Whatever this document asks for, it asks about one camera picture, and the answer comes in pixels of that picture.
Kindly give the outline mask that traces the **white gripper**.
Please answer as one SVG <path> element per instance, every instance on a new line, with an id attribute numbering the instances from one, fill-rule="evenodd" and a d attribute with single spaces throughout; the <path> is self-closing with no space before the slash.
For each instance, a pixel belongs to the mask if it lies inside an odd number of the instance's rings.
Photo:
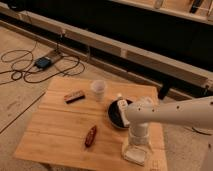
<path id="1" fill-rule="evenodd" d="M 122 144 L 121 154 L 122 157 L 127 160 L 127 150 L 129 143 L 132 145 L 146 145 L 146 159 L 148 162 L 152 157 L 153 148 L 151 142 L 149 142 L 149 133 L 148 133 L 149 125 L 147 123 L 143 124 L 131 124 L 129 127 L 129 135 L 128 138 L 124 139 Z"/>

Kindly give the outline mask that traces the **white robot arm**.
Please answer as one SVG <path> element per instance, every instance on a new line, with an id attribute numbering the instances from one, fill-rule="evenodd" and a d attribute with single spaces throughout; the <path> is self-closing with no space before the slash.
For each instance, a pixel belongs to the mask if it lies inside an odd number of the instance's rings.
<path id="1" fill-rule="evenodd" d="M 148 124 L 151 122 L 213 130 L 213 96 L 154 105 L 149 97 L 126 106 L 128 139 L 122 146 L 125 160 L 144 165 L 151 152 Z"/>

